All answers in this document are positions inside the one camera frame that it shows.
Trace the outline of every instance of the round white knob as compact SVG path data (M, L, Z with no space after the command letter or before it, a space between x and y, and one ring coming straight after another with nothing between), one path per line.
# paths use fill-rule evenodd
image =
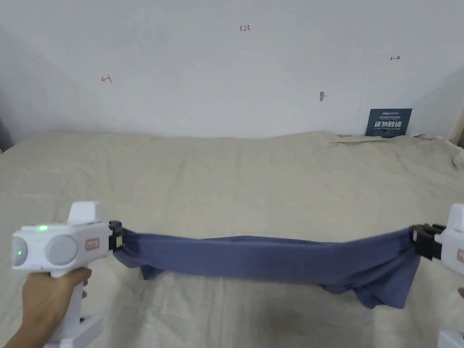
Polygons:
M68 264L77 255L77 242L71 236L56 236L45 246L45 258L54 265Z

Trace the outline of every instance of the white wall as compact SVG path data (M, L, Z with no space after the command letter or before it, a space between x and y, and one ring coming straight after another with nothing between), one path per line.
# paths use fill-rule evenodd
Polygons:
M462 0L6 0L0 119L14 141L45 129L264 137L363 134L371 108L412 107L409 134L449 137L463 13Z

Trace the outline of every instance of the gripper handle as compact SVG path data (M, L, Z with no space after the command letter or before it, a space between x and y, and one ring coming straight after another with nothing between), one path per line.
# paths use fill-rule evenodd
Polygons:
M50 272L53 278L59 278L72 270L58 270ZM84 283L76 286L72 292L71 301L69 302L68 311L64 316L61 324L56 329L50 342L60 342L63 338L71 337L76 328L79 327L81 318L82 292Z

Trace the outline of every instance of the white device base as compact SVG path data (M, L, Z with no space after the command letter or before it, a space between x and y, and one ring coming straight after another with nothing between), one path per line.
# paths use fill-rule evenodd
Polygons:
M84 321L70 337L58 342L48 342L46 348L85 348L96 339L103 330L102 319L98 316L84 316Z
M440 331L438 348L464 348L464 333L457 331Z

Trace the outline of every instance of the dark blue sign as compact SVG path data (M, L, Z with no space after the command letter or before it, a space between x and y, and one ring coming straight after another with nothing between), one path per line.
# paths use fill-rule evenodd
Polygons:
M406 135L412 109L371 109L367 122L367 136L393 138Z

